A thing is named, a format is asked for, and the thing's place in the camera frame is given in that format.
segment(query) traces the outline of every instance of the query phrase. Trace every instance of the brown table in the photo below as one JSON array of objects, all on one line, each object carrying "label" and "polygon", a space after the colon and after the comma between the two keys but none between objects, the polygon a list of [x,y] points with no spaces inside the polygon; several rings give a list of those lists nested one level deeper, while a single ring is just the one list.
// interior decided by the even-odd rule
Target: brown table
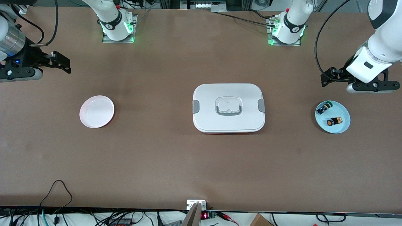
[{"label": "brown table", "polygon": [[[274,47],[260,25],[202,10],[151,10],[135,43],[102,44],[91,9],[60,8],[57,37],[43,51],[69,57],[72,73],[44,68],[40,80],[0,84],[1,205],[38,205],[62,179],[71,206],[183,209],[197,198],[216,210],[402,213],[402,90],[322,88],[313,45],[327,16],[311,15],[302,46]],[[27,18],[50,38],[54,8],[30,8]],[[25,23],[23,31],[39,37]],[[319,41],[323,69],[341,67],[373,31],[365,14],[334,15]],[[393,65],[390,79],[401,80],[400,70]],[[260,131],[207,135],[194,127],[194,89],[225,82],[261,88]],[[100,129],[78,116],[94,95],[116,106]],[[316,125],[324,100],[348,109],[345,133]],[[58,185],[45,205],[67,200]]]}]

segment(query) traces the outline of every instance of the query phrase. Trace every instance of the blue cable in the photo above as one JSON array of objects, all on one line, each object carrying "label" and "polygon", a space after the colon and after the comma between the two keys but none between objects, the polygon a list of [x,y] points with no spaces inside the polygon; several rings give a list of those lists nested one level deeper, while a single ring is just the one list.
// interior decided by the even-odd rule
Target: blue cable
[{"label": "blue cable", "polygon": [[49,224],[47,223],[46,218],[45,218],[45,210],[42,210],[42,218],[43,218],[43,221],[45,222],[46,226],[49,226]]}]

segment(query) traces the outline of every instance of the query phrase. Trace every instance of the wire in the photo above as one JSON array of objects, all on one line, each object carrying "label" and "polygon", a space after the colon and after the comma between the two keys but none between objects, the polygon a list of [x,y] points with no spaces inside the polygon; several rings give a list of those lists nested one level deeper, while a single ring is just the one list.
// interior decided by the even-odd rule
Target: wire
[{"label": "wire", "polygon": [[[133,215],[131,216],[131,222],[133,222],[133,216],[134,216],[134,214],[135,214],[135,212],[133,212]],[[142,217],[141,217],[137,222],[133,222],[133,224],[137,224],[138,222],[140,222],[143,217],[144,217],[144,212],[142,212]]]},{"label": "wire", "polygon": [[57,3],[57,0],[54,0],[54,6],[56,9],[56,19],[55,19],[55,23],[54,23],[54,31],[53,31],[53,35],[50,38],[50,40],[46,43],[41,43],[41,44],[31,44],[30,47],[42,47],[42,46],[48,46],[50,43],[53,42],[54,38],[56,37],[56,33],[57,33],[57,27],[59,26],[59,5]]},{"label": "wire", "polygon": [[139,20],[137,20],[136,24],[138,24],[150,10],[151,10],[151,7],[144,13],[144,15],[142,15],[142,17]]},{"label": "wire", "polygon": [[257,10],[253,10],[253,9],[249,9],[248,11],[254,12],[254,13],[256,13],[259,17],[264,18],[264,19],[269,19],[270,17],[275,16],[275,15],[272,15],[272,16],[263,16],[263,15],[261,15]]},{"label": "wire", "polygon": [[121,0],[122,2],[125,2],[127,5],[129,5],[129,6],[131,6],[131,7],[133,7],[133,8],[135,8],[135,6],[139,6],[139,7],[144,7],[144,6],[142,6],[142,5],[133,5],[133,4],[131,4],[131,3],[129,3],[128,1],[126,1],[126,0]]},{"label": "wire", "polygon": [[327,19],[324,21],[324,23],[322,24],[321,28],[318,30],[318,34],[317,34],[317,38],[316,38],[316,42],[314,44],[314,57],[316,59],[316,63],[318,66],[318,69],[320,70],[320,72],[327,78],[334,80],[336,82],[348,82],[350,81],[350,79],[346,79],[346,80],[340,80],[340,79],[335,79],[335,78],[330,78],[328,77],[325,72],[322,70],[320,63],[318,62],[318,57],[317,57],[317,43],[318,43],[318,38],[320,37],[321,31],[324,28],[325,24],[327,23],[327,21],[329,20],[329,18],[331,18],[331,16],[338,11],[338,9],[340,9],[342,6],[344,6],[346,3],[348,3],[350,0],[346,0],[344,1],[340,6],[338,6],[331,14],[329,14],[329,16],[327,17]]},{"label": "wire", "polygon": [[64,217],[64,213],[62,213],[62,216],[63,216],[64,223],[66,224],[66,226],[68,226],[66,218]]},{"label": "wire", "polygon": [[[320,219],[318,217],[319,215],[323,216],[325,218],[325,221]],[[319,220],[319,221],[321,221],[323,223],[327,223],[327,225],[330,226],[329,223],[341,223],[341,222],[344,222],[346,220],[346,215],[343,215],[343,219],[341,219],[341,220],[328,220],[328,218],[323,213],[317,213],[316,218],[317,218],[317,220]]]},{"label": "wire", "polygon": [[49,45],[50,43],[53,42],[54,37],[56,37],[57,27],[59,25],[59,5],[57,4],[57,0],[54,0],[54,6],[55,6],[55,9],[56,9],[56,21],[54,23],[54,31],[53,31],[53,35],[52,35],[51,39],[46,43],[46,45]]},{"label": "wire", "polygon": [[278,226],[278,224],[277,224],[276,221],[275,221],[274,214],[271,214],[271,215],[272,215],[272,220],[274,221],[275,226]]},{"label": "wire", "polygon": [[70,204],[70,203],[73,201],[73,195],[72,195],[71,192],[67,189],[66,184],[64,183],[64,181],[62,181],[62,180],[56,180],[56,181],[54,181],[53,184],[51,185],[50,190],[48,191],[48,193],[46,194],[46,196],[45,196],[45,197],[42,199],[42,201],[39,203],[39,208],[42,207],[43,201],[49,196],[50,192],[51,192],[52,189],[53,189],[53,186],[54,186],[58,181],[60,181],[60,182],[63,184],[64,189],[66,190],[66,192],[68,193],[68,195],[70,195],[70,201],[68,201],[68,203],[66,203],[64,206],[60,207],[60,208],[57,210],[57,212],[58,212],[61,208],[64,208],[65,206],[67,206],[68,204]]},{"label": "wire", "polygon": [[18,12],[18,10],[15,8],[15,6],[11,5],[11,8],[14,11],[14,13],[17,14],[17,16],[19,18],[23,19],[28,24],[38,28],[38,30],[41,32],[41,38],[39,39],[38,43],[41,43],[43,41],[43,38],[45,37],[45,32],[42,30],[42,28],[40,28],[38,25],[34,24],[33,22],[29,21],[28,19],[24,18],[23,16],[21,16],[20,13]]},{"label": "wire", "polygon": [[49,224],[47,223],[47,220],[45,218],[45,209],[42,209],[42,218],[43,218],[43,221],[45,222],[45,225],[49,226]]},{"label": "wire", "polygon": [[215,13],[219,14],[219,15],[224,15],[224,16],[236,18],[236,19],[239,19],[239,20],[242,20],[242,21],[247,21],[247,22],[254,23],[254,24],[259,24],[259,25],[264,25],[264,26],[269,26],[269,27],[275,27],[274,25],[270,25],[270,24],[266,24],[266,23],[260,23],[260,22],[256,22],[256,21],[251,21],[251,20],[247,20],[247,19],[240,18],[240,17],[237,17],[237,16],[232,16],[232,15],[218,13],[218,12],[215,12]]},{"label": "wire", "polygon": [[236,221],[234,221],[234,220],[232,220],[232,219],[230,219],[229,221],[230,221],[230,222],[233,222],[233,223],[235,223],[235,224],[237,224],[237,226],[240,226]]},{"label": "wire", "polygon": [[149,218],[149,219],[151,220],[152,226],[154,226],[154,222],[153,222],[152,219],[147,215],[147,213],[145,213],[145,212],[143,212],[143,213],[144,213],[144,215],[145,215],[147,218]]},{"label": "wire", "polygon": [[64,181],[62,181],[62,180],[56,180],[56,181],[54,181],[53,184],[52,184],[51,187],[50,187],[50,190],[49,190],[48,193],[46,194],[46,196],[45,196],[45,197],[42,199],[42,201],[39,203],[38,212],[37,212],[37,214],[36,214],[37,221],[38,221],[38,226],[40,226],[40,225],[39,225],[39,209],[42,207],[43,201],[49,196],[50,192],[51,192],[52,189],[53,189],[53,186],[54,186],[58,181],[60,181],[60,182],[63,184],[64,189],[65,189],[66,192],[70,195],[70,201],[68,201],[68,203],[66,203],[64,206],[60,207],[60,208],[56,211],[56,213],[58,213],[60,209],[62,209],[62,208],[65,207],[66,205],[70,204],[71,201],[73,201],[73,195],[72,195],[71,192],[67,189],[66,184],[64,183]]}]

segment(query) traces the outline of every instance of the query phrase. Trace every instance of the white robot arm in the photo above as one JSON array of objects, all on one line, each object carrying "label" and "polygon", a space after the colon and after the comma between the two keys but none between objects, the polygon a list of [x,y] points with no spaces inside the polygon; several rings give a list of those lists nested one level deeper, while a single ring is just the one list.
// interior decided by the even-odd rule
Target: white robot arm
[{"label": "white robot arm", "polygon": [[371,0],[367,8],[375,33],[364,42],[343,68],[328,69],[321,75],[322,87],[332,78],[347,79],[349,93],[392,92],[397,81],[388,81],[388,68],[402,59],[402,0]]},{"label": "white robot arm", "polygon": [[133,13],[117,9],[111,0],[82,0],[99,18],[103,32],[113,41],[121,41],[133,33]]},{"label": "white robot arm", "polygon": [[375,33],[346,68],[364,83],[402,59],[402,0],[371,0],[367,13]]},{"label": "white robot arm", "polygon": [[[96,13],[103,32],[113,41],[124,40],[133,33],[133,14],[117,9],[111,0],[83,0]],[[7,0],[2,4],[17,4]],[[34,43],[25,37],[20,25],[15,25],[6,12],[0,10],[0,82],[36,80],[42,77],[41,67],[59,68],[71,73],[70,60],[59,52],[43,53],[44,43]]]},{"label": "white robot arm", "polygon": [[306,21],[313,12],[312,0],[292,0],[289,10],[276,15],[278,22],[272,33],[279,41],[292,44],[297,42],[305,28]]}]

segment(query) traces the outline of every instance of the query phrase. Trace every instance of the small object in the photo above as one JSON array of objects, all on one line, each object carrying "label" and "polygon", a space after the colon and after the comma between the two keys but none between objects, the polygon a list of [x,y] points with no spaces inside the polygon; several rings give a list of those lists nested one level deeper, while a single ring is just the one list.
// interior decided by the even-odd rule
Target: small object
[{"label": "small object", "polygon": [[333,126],[333,125],[337,125],[339,123],[342,123],[342,118],[341,117],[335,117],[335,118],[331,118],[327,120],[327,124],[328,126]]},{"label": "small object", "polygon": [[327,101],[322,107],[320,107],[317,110],[317,112],[321,115],[322,113],[324,113],[324,111],[328,110],[330,107],[332,107],[332,103]]},{"label": "small object", "polygon": [[265,124],[263,93],[249,83],[200,85],[193,95],[193,122],[208,134],[256,132]]},{"label": "small object", "polygon": [[60,218],[59,217],[54,217],[53,224],[57,225],[59,222],[60,222]]},{"label": "small object", "polygon": [[[329,111],[327,111],[325,114],[319,114],[318,109],[321,108],[325,103],[331,102],[332,107]],[[327,121],[328,119],[340,117],[342,119],[342,123],[337,125],[337,126],[328,126]],[[340,134],[345,132],[351,123],[351,117],[348,112],[348,110],[340,103],[336,101],[324,101],[321,102],[317,107],[316,107],[316,112],[315,112],[315,118],[317,124],[326,132],[332,133],[332,134]]]},{"label": "small object", "polygon": [[100,128],[113,118],[115,106],[105,96],[94,96],[86,100],[80,109],[80,120],[89,128]]},{"label": "small object", "polygon": [[216,213],[212,211],[205,211],[201,213],[201,220],[207,220],[211,218],[215,218]]}]

